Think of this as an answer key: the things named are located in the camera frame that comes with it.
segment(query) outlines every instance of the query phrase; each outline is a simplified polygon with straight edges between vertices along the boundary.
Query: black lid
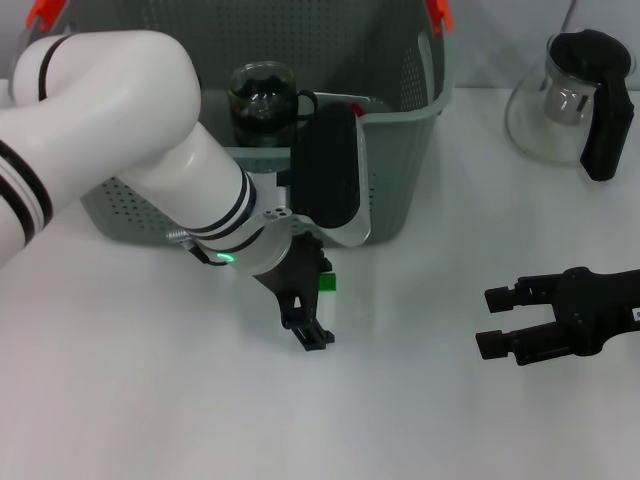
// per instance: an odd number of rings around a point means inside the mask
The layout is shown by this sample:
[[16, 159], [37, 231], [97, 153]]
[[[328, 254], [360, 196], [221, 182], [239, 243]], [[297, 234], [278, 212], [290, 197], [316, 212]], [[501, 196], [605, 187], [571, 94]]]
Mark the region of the black lid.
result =
[[627, 48], [595, 30], [561, 33], [551, 43], [549, 56], [567, 75], [587, 83], [602, 83], [602, 74], [607, 71], [626, 77], [631, 70]]

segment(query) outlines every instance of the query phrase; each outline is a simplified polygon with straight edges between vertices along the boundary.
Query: white wall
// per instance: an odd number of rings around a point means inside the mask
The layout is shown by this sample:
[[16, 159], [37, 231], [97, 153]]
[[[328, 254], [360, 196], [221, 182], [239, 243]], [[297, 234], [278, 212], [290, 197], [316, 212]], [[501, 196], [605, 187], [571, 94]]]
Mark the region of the white wall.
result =
[[[614, 35], [640, 54], [639, 0], [579, 0], [573, 26]], [[458, 46], [457, 84], [511, 87], [544, 54], [569, 0], [449, 0]], [[0, 0], [0, 78], [33, 0]], [[630, 85], [640, 89], [640, 73]]]

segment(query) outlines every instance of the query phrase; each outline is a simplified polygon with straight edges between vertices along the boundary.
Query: glass teapot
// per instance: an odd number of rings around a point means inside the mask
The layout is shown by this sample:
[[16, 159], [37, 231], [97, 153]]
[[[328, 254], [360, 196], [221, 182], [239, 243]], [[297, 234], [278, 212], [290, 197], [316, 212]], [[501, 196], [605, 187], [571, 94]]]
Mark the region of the glass teapot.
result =
[[610, 180], [633, 120], [625, 78], [634, 69], [629, 50], [604, 33], [551, 37], [546, 58], [511, 94], [509, 137], [533, 158], [579, 162], [592, 180]]

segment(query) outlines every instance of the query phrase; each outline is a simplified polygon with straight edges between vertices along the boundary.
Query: orange basket clip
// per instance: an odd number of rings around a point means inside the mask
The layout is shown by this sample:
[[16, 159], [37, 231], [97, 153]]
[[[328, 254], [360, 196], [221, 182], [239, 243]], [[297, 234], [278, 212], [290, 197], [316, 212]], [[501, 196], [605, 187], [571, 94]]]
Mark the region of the orange basket clip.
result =
[[27, 28], [31, 28], [36, 17], [40, 17], [42, 19], [40, 31], [42, 33], [49, 31], [56, 23], [65, 2], [66, 0], [36, 0], [27, 17]]
[[447, 32], [453, 30], [453, 16], [447, 0], [425, 0], [425, 3], [427, 10], [429, 10], [433, 31], [436, 36], [442, 35], [442, 19], [444, 19], [445, 30]]

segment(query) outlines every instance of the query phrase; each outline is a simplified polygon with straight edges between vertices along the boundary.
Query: black stripe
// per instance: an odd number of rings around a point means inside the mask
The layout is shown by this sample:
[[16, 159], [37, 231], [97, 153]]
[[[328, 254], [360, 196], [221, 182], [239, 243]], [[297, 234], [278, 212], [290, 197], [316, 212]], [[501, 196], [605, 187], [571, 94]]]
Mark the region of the black stripe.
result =
[[40, 74], [38, 76], [38, 99], [40, 101], [47, 98], [47, 70], [49, 69], [51, 58], [53, 57], [53, 54], [58, 49], [58, 47], [62, 44], [62, 42], [72, 36], [73, 35], [67, 35], [66, 37], [62, 37], [56, 43], [51, 45], [49, 47], [49, 50], [47, 50], [47, 53], [45, 53], [44, 58], [42, 59], [42, 63], [40, 64]]
[[47, 189], [20, 155], [18, 155], [9, 145], [0, 140], [0, 156], [3, 157], [11, 167], [22, 177], [29, 186], [33, 194], [36, 196], [42, 214], [44, 216], [44, 226], [46, 227], [53, 217], [53, 204]]
[[247, 183], [248, 183], [247, 174], [244, 173], [243, 170], [240, 170], [240, 173], [242, 173], [242, 188], [240, 188], [240, 195], [238, 196], [238, 200], [236, 200], [236, 203], [233, 205], [233, 207], [231, 207], [231, 210], [229, 210], [229, 212], [224, 217], [222, 217], [222, 219], [218, 220], [216, 223], [212, 225], [209, 225], [208, 227], [185, 228], [185, 230], [188, 230], [191, 233], [207, 233], [217, 228], [220, 228], [229, 220], [231, 220], [236, 213], [238, 213], [238, 210], [240, 210], [240, 207], [242, 206], [242, 202], [244, 202], [244, 197], [247, 194]]
[[0, 196], [5, 198], [18, 217], [22, 225], [22, 230], [24, 230], [24, 245], [26, 247], [36, 234], [33, 218], [31, 217], [31, 213], [29, 213], [29, 209], [22, 201], [22, 198], [20, 198], [20, 195], [16, 193], [2, 175], [0, 175]]
[[264, 227], [262, 227], [260, 230], [258, 230], [253, 235], [251, 235], [249, 238], [247, 238], [244, 242], [242, 242], [237, 247], [233, 247], [233, 248], [230, 248], [228, 250], [213, 250], [213, 251], [216, 252], [216, 253], [236, 253], [236, 252], [239, 252], [240, 250], [243, 250], [243, 249], [247, 248], [249, 245], [251, 245], [253, 242], [255, 242], [263, 231], [264, 231]]
[[249, 201], [247, 202], [247, 206], [245, 207], [244, 211], [242, 212], [242, 214], [238, 217], [238, 219], [233, 222], [229, 228], [225, 228], [224, 230], [222, 230], [221, 232], [218, 233], [214, 233], [213, 235], [209, 235], [207, 237], [199, 237], [197, 235], [194, 235], [198, 240], [218, 240], [220, 238], [224, 238], [227, 235], [231, 235], [233, 232], [235, 232], [238, 228], [240, 228], [244, 222], [246, 222], [247, 220], [249, 220], [249, 217], [251, 216], [251, 213], [253, 212], [253, 209], [256, 206], [256, 200], [257, 200], [257, 193], [256, 193], [256, 187], [253, 186], [253, 182], [251, 181], [251, 179], [249, 179]]

